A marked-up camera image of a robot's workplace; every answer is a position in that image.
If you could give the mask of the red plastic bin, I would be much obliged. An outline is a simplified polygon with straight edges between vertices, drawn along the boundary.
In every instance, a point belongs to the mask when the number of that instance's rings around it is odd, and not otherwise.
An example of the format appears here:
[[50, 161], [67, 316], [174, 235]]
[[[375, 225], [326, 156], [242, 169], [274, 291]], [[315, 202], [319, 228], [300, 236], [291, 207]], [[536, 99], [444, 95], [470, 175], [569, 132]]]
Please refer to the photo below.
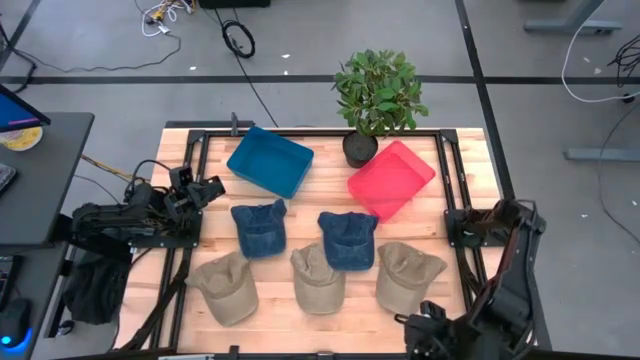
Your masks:
[[386, 222], [435, 175], [431, 166], [395, 140], [353, 174], [347, 188], [367, 212]]

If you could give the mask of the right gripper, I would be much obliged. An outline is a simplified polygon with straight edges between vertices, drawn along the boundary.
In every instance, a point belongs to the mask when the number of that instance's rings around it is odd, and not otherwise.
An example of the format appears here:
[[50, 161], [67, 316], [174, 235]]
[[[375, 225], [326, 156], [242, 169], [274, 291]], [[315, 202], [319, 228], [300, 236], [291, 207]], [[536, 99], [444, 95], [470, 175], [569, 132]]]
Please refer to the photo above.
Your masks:
[[467, 315], [455, 320], [403, 316], [407, 360], [473, 360]]

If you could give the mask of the black computer mouse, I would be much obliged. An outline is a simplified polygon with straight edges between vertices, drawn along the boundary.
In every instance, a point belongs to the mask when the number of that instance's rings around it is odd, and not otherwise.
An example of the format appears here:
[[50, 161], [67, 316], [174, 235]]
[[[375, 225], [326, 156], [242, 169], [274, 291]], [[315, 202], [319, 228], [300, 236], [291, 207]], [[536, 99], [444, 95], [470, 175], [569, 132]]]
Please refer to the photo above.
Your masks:
[[0, 350], [9, 354], [25, 352], [33, 332], [31, 308], [30, 300], [16, 298], [0, 312]]

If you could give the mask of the yellow and white disc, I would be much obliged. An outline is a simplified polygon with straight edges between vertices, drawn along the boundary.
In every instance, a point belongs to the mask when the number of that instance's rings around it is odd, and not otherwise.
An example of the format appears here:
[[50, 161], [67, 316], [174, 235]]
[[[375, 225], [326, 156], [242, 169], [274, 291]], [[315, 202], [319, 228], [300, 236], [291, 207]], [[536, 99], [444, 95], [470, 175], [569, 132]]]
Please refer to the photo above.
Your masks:
[[35, 147], [42, 139], [42, 127], [33, 127], [0, 133], [0, 145], [11, 151], [22, 152]]

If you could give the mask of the tan cap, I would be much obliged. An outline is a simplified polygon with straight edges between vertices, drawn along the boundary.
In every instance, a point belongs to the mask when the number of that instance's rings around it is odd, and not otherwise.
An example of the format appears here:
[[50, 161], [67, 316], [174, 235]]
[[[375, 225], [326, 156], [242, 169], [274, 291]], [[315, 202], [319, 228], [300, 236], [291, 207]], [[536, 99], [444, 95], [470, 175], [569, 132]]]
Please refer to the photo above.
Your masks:
[[321, 244], [294, 249], [290, 262], [296, 301], [305, 313], [328, 315], [341, 309], [346, 276], [329, 265]]
[[240, 323], [259, 306], [250, 262], [239, 252], [199, 266], [186, 284], [201, 292], [211, 314], [224, 327]]
[[417, 312], [430, 284], [447, 268], [447, 263], [401, 242], [384, 244], [377, 251], [377, 302], [395, 314]]

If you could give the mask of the black box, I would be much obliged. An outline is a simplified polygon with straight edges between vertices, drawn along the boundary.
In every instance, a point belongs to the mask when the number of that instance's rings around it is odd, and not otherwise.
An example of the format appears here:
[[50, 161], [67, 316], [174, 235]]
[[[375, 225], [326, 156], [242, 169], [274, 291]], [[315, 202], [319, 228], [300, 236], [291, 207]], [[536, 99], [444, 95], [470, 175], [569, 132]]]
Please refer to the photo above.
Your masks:
[[218, 8], [266, 8], [271, 5], [271, 0], [197, 0], [203, 9]]

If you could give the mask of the grey desk foot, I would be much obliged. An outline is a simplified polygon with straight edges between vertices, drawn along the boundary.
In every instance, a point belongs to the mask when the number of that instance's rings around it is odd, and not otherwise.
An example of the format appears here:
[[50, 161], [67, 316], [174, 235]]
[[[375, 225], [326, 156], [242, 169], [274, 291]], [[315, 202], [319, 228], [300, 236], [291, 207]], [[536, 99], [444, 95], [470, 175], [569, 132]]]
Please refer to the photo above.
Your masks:
[[640, 150], [570, 148], [564, 152], [567, 160], [640, 162]]
[[616, 21], [592, 20], [592, 16], [606, 0], [582, 0], [578, 7], [564, 19], [527, 20], [523, 29], [527, 32], [578, 34], [590, 36], [611, 35], [623, 25]]

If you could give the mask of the computer monitor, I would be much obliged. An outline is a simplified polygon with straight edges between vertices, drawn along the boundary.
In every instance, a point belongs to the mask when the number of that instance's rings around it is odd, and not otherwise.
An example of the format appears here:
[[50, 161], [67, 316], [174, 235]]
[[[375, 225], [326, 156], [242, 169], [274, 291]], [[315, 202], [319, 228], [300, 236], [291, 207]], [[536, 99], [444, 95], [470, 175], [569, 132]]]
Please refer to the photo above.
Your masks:
[[48, 126], [51, 120], [0, 85], [0, 133]]

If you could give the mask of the black side desk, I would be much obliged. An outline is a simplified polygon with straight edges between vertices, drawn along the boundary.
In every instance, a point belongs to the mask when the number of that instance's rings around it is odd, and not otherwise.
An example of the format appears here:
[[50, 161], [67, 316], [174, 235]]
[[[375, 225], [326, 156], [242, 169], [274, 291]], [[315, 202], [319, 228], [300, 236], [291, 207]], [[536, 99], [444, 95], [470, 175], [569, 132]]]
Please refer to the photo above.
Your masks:
[[15, 152], [0, 146], [0, 163], [18, 172], [0, 195], [0, 255], [22, 258], [10, 297], [31, 303], [25, 342], [0, 347], [0, 360], [29, 360], [38, 341], [68, 248], [56, 238], [56, 224], [95, 119], [88, 112], [47, 116], [51, 123], [35, 147]]

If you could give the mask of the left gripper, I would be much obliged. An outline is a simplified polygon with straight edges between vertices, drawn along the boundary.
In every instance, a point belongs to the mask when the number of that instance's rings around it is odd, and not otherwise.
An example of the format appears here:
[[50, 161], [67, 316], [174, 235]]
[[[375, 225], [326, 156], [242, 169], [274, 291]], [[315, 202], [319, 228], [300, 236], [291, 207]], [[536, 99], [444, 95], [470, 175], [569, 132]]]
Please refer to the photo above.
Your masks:
[[213, 176], [165, 195], [163, 203], [169, 217], [173, 221], [181, 221], [191, 212], [203, 209], [225, 192], [221, 179]]

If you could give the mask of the blue plastic bin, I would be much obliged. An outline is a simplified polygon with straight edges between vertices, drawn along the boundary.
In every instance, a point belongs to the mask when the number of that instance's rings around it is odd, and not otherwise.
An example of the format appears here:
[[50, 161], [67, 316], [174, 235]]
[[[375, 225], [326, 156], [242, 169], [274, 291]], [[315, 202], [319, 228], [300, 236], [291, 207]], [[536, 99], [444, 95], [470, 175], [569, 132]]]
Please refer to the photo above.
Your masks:
[[292, 199], [313, 158], [310, 148], [260, 127], [251, 127], [227, 161], [227, 167], [242, 179]]

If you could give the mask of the black metal table frame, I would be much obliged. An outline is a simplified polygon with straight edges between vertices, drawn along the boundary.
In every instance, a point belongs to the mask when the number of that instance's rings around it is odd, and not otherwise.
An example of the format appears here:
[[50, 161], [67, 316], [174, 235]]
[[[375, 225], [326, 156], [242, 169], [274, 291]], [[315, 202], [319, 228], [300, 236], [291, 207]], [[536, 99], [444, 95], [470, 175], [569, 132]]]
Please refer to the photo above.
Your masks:
[[[341, 128], [284, 128], [281, 135], [310, 148], [311, 168], [295, 196], [287, 201], [285, 226], [289, 250], [321, 240], [319, 215], [324, 211], [358, 211], [347, 181], [353, 174], [342, 151]], [[375, 232], [377, 244], [403, 242], [447, 263], [427, 291], [427, 298], [448, 315], [465, 312], [456, 253], [449, 243], [444, 213], [449, 207], [490, 208], [500, 190], [485, 134], [480, 128], [419, 129], [403, 136], [404, 144], [434, 169], [434, 178]], [[203, 213], [200, 242], [190, 264], [198, 267], [239, 247], [230, 210], [236, 205], [268, 204], [274, 195], [235, 176], [228, 159], [240, 143], [229, 127], [168, 124], [155, 153], [152, 182], [165, 185], [168, 169], [190, 163], [197, 173], [219, 176], [225, 194]], [[377, 272], [369, 269], [347, 277], [341, 309], [331, 315], [310, 315], [298, 306], [288, 254], [257, 260], [252, 272], [258, 309], [246, 320], [220, 325], [202, 295], [188, 289], [169, 304], [147, 348], [171, 347], [186, 355], [223, 359], [237, 346], [243, 359], [399, 360], [404, 355], [402, 327], [375, 297]]]

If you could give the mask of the black bag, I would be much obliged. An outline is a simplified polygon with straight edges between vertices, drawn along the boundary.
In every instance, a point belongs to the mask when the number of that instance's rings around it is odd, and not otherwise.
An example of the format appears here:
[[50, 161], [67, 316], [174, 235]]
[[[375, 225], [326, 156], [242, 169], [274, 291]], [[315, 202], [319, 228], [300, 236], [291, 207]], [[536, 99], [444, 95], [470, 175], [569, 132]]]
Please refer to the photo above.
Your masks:
[[62, 298], [71, 319], [110, 323], [123, 301], [130, 264], [86, 252], [71, 270]]

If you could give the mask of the blue denim cap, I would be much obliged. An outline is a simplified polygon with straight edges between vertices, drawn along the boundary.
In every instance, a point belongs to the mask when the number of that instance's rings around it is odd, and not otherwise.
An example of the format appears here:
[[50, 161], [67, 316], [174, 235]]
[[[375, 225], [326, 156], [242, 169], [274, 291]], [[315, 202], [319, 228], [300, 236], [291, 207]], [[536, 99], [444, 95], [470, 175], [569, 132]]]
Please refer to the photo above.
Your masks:
[[231, 208], [240, 250], [245, 258], [261, 259], [284, 252], [286, 213], [287, 208], [282, 199], [267, 205], [239, 205]]
[[355, 212], [322, 212], [318, 225], [323, 232], [327, 262], [334, 270], [365, 271], [373, 266], [377, 217]]

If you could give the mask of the dark grey keyboard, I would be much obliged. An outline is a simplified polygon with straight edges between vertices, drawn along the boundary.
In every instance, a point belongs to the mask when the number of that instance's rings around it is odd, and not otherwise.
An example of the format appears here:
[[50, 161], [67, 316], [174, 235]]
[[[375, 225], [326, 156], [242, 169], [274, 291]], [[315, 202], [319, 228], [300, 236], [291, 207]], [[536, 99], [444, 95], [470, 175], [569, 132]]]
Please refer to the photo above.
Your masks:
[[17, 175], [14, 167], [0, 163], [0, 196], [11, 186]]

